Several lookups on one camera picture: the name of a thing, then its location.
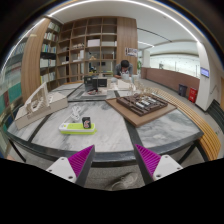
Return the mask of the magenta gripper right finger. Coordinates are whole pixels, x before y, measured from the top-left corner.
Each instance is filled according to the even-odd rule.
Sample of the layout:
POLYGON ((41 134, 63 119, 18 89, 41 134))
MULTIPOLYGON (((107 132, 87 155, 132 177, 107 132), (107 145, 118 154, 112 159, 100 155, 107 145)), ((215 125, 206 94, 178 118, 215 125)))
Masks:
POLYGON ((136 144, 134 154, 146 185, 182 169, 169 155, 157 153, 136 144))

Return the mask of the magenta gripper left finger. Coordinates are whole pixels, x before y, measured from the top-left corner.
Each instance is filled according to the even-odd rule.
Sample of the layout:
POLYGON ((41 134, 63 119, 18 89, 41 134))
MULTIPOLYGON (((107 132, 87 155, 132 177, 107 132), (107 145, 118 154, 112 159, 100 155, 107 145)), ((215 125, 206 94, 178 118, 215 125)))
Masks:
POLYGON ((94 154, 95 146, 91 145, 69 158, 60 157, 47 168, 47 171, 83 187, 91 168, 94 154))

